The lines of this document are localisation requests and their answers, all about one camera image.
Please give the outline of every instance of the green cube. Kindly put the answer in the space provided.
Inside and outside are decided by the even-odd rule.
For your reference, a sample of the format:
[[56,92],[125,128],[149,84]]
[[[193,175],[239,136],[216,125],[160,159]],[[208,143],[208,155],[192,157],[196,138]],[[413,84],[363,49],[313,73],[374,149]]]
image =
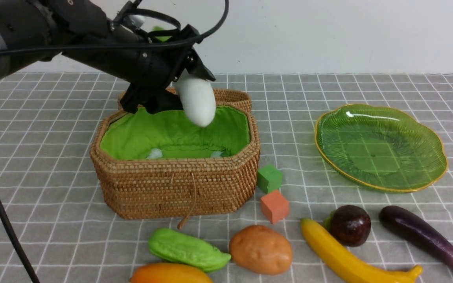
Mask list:
[[270,193],[282,186],[284,178],[281,171],[277,170],[274,165],[268,164],[258,169],[258,187],[264,193]]

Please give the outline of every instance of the white toy vegetable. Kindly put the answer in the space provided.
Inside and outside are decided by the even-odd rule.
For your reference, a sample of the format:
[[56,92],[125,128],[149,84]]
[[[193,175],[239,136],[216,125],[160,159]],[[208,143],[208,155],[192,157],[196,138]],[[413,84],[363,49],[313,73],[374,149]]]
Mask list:
[[216,114],[216,99],[210,82],[184,70],[173,86],[190,121],[199,127],[207,127]]

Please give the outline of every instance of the toy banana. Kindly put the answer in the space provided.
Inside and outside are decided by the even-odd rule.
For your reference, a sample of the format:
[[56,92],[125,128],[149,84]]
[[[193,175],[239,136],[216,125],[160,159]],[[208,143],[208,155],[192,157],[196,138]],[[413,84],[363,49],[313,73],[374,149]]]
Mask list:
[[423,268],[415,265],[408,272],[379,269],[361,261],[342,246],[319,223],[312,219],[300,220],[305,240],[322,261],[347,283],[415,283]]

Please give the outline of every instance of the foam block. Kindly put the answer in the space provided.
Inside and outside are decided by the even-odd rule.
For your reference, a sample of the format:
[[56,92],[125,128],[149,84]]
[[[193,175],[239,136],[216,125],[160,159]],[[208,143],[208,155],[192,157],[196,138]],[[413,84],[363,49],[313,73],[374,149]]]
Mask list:
[[277,170],[274,165],[268,164],[258,169],[257,185],[264,193],[270,193],[281,188],[283,178],[281,171]]
[[271,224],[276,224],[289,215],[289,201],[279,190],[272,191],[261,198],[261,212]]

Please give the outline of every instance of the wicker basket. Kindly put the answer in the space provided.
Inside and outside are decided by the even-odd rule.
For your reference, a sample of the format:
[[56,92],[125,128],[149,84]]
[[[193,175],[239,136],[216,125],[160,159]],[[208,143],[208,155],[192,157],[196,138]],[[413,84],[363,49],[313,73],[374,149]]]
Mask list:
[[[237,91],[218,93],[227,99],[240,97]],[[126,112],[119,110],[105,118],[98,127],[90,157],[106,204],[128,220],[183,217],[178,228],[191,215],[232,213],[241,208],[256,188],[261,153],[258,126],[247,111],[250,102],[218,104],[244,113],[250,130],[250,143],[226,158],[115,160],[101,150],[100,143],[108,126]]]
[[[168,88],[169,92],[176,94],[175,88]],[[118,109],[122,109],[122,105],[120,104],[120,100],[122,99],[125,92],[122,92],[118,95]],[[251,112],[251,98],[249,95],[242,91],[236,90],[229,90],[223,88],[215,88],[214,89],[214,96],[216,97],[216,104],[223,103],[223,102],[230,102],[230,104],[244,109],[247,112]]]

